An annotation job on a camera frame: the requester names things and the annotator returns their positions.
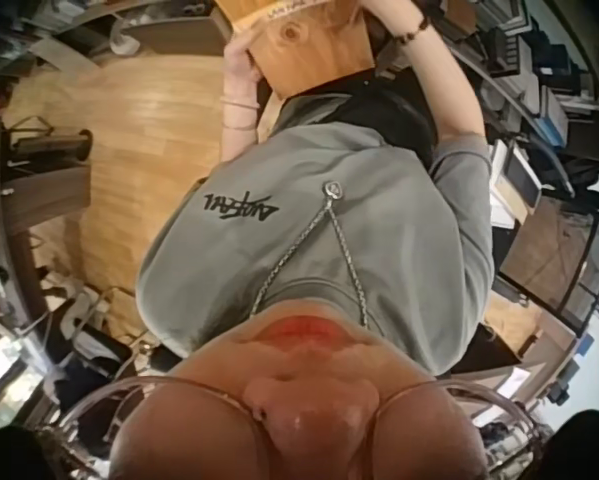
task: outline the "person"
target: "person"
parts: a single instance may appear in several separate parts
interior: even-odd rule
[[[478,431],[447,390],[390,402],[456,363],[484,313],[482,113],[412,1],[361,4],[399,39],[434,132],[364,80],[289,100],[258,144],[257,27],[227,45],[221,162],[137,284],[147,326],[183,358],[169,375],[190,388],[162,386],[137,408],[110,478],[485,477]]]

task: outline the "nose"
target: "nose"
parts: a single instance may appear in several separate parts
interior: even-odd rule
[[[261,420],[291,478],[344,478],[379,406],[367,380],[257,378],[244,401]]]

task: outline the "metal chain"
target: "metal chain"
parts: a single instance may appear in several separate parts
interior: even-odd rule
[[[319,225],[321,220],[328,214],[330,220],[332,221],[332,225],[335,229],[335,235],[337,237],[337,242],[339,243],[339,247],[341,248],[341,252],[346,260],[346,266],[348,267],[348,274],[352,279],[352,283],[355,288],[355,292],[357,294],[357,299],[359,301],[359,308],[361,310],[361,325],[364,327],[368,327],[368,305],[366,302],[366,295],[363,291],[363,287],[361,286],[361,281],[359,280],[359,276],[357,275],[357,270],[354,267],[352,262],[352,256],[350,255],[350,250],[348,249],[348,244],[346,243],[346,239],[343,235],[343,230],[339,221],[337,220],[337,216],[335,215],[334,210],[332,209],[333,204],[336,200],[340,200],[343,198],[343,190],[341,185],[337,182],[326,182],[323,187],[325,200],[321,209],[317,212],[314,218],[310,221],[308,226],[301,232],[297,240],[286,250],[286,253],[282,255],[279,261],[275,264],[274,268],[268,274],[268,277],[263,282],[263,285],[259,289],[255,301],[250,310],[250,316],[252,317],[259,310],[259,306],[264,300],[264,297],[268,290],[270,289],[272,283],[275,281],[281,269],[290,261],[293,255],[297,252],[297,249],[301,246],[301,244],[308,238],[308,236],[312,233],[312,231]]]
[[[337,216],[335,215],[335,212],[332,210],[332,208],[328,209],[328,214],[330,215],[330,220],[332,221],[333,227],[335,227],[337,240],[339,240],[341,252],[343,253],[344,258],[346,259],[346,265],[348,266],[348,273],[350,274],[350,278],[352,278],[352,283],[357,293],[357,300],[359,300],[359,308],[361,310],[361,326],[364,328],[368,328],[368,304],[366,302],[366,294],[363,291],[361,281],[359,280],[359,276],[357,275],[357,270],[355,269],[355,265],[352,262],[352,255],[350,255],[350,250],[348,250],[348,244],[346,243],[346,238],[343,236],[343,230],[341,229],[339,220],[337,220]]]

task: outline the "gray hoodie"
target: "gray hoodie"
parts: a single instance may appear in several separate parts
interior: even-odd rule
[[[492,283],[486,141],[439,145],[426,169],[374,130],[294,126],[220,165],[195,186],[150,248],[137,301],[152,332],[182,357],[208,325],[248,318],[261,286],[338,182],[339,220],[367,301],[369,328],[432,374],[465,352]],[[332,222],[300,245],[261,308],[310,298],[361,321]]]

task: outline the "bracelet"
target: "bracelet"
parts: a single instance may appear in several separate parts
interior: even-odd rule
[[[419,24],[419,28],[417,29],[417,31],[409,32],[409,33],[406,33],[405,35],[400,35],[398,37],[395,37],[395,40],[397,40],[399,43],[401,43],[401,45],[403,45],[405,47],[410,42],[412,42],[417,37],[417,35],[419,35],[421,32],[423,32],[429,26],[430,26],[430,17],[428,17],[427,15],[424,15],[423,20]]]
[[[239,100],[235,100],[235,99],[228,98],[228,97],[221,97],[221,103],[223,103],[225,105],[232,105],[234,107],[248,108],[250,110],[259,110],[259,107],[260,107],[260,105],[257,102],[255,102],[255,103],[240,102]]]
[[[223,128],[227,128],[229,130],[238,130],[240,132],[253,132],[257,130],[257,123],[253,123],[252,125],[247,125],[245,127],[237,127],[234,125],[226,125],[226,122],[224,122]]]

